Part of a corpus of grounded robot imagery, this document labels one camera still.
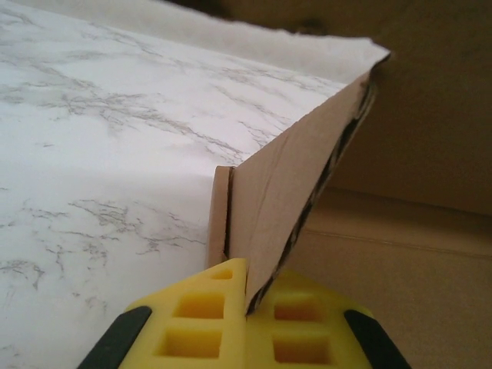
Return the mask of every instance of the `white marble contact paper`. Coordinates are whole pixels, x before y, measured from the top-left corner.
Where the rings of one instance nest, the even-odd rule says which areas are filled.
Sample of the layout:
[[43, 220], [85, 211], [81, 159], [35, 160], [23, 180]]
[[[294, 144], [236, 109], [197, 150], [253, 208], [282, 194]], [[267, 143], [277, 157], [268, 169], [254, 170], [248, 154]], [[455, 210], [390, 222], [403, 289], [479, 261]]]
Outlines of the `white marble contact paper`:
[[342, 85], [0, 1], [0, 367], [76, 367], [204, 266], [216, 165]]

